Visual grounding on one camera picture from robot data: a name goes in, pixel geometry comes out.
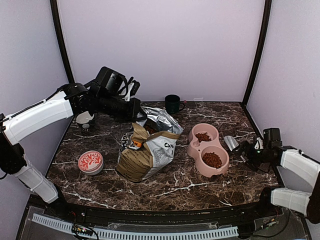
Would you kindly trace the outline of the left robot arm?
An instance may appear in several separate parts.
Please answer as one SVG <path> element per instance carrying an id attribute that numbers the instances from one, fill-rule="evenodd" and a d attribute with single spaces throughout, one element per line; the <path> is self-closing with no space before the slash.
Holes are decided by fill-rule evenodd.
<path id="1" fill-rule="evenodd" d="M 71 213 L 61 191 L 27 159 L 21 140 L 55 122 L 84 112 L 102 113 L 117 122 L 134 123 L 147 118 L 141 101 L 135 98 L 140 83 L 103 66 L 86 84 L 68 83 L 55 93 L 14 114 L 0 115 L 0 169 L 18 178 L 51 205 L 60 218 Z"/>

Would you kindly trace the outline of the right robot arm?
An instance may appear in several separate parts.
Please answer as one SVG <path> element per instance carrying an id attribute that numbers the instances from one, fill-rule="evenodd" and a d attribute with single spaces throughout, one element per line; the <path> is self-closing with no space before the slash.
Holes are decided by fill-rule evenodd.
<path id="1" fill-rule="evenodd" d="M 255 205 L 255 213 L 266 217 L 275 206 L 288 208 L 303 214 L 311 223 L 320 222 L 320 162 L 307 156 L 302 150 L 283 145 L 279 128 L 263 130 L 263 138 L 255 143 L 238 143 L 232 136 L 224 138 L 231 152 L 241 156 L 244 163 L 253 171 L 258 171 L 262 163 L 280 166 L 298 175 L 311 187 L 311 192 L 287 187 L 266 187 Z"/>

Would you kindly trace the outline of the pet food bag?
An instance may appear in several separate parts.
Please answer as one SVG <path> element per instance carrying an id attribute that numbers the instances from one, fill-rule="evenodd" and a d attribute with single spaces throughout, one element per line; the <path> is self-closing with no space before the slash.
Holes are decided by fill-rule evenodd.
<path id="1" fill-rule="evenodd" d="M 173 161 L 176 142 L 184 130 L 165 109 L 142 109 L 147 119 L 132 123 L 132 130 L 122 136 L 116 165 L 116 170 L 134 183 L 150 178 Z M 157 132 L 150 135 L 145 125 Z"/>

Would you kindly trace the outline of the metal scoop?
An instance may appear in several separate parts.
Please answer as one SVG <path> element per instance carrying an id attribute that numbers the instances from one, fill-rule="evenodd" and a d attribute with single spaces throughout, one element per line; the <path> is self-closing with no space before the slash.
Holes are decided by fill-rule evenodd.
<path id="1" fill-rule="evenodd" d="M 224 142 L 226 143 L 229 150 L 232 152 L 233 150 L 237 150 L 240 146 L 238 141 L 231 135 L 226 135 L 223 137 Z"/>

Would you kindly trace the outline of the pink double pet bowl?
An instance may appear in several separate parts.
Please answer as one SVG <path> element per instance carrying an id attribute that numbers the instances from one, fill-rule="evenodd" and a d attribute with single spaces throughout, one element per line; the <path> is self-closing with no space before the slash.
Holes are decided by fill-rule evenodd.
<path id="1" fill-rule="evenodd" d="M 197 134 L 206 134 L 209 138 L 208 141 L 199 139 Z M 225 175 L 230 166 L 230 158 L 227 151 L 222 147 L 219 140 L 218 130 L 211 124 L 199 123 L 196 124 L 188 135 L 189 145 L 186 153 L 195 161 L 195 167 L 200 174 L 207 178 L 217 175 Z M 221 160 L 221 167 L 209 166 L 204 162 L 203 157 L 205 154 L 215 154 Z"/>

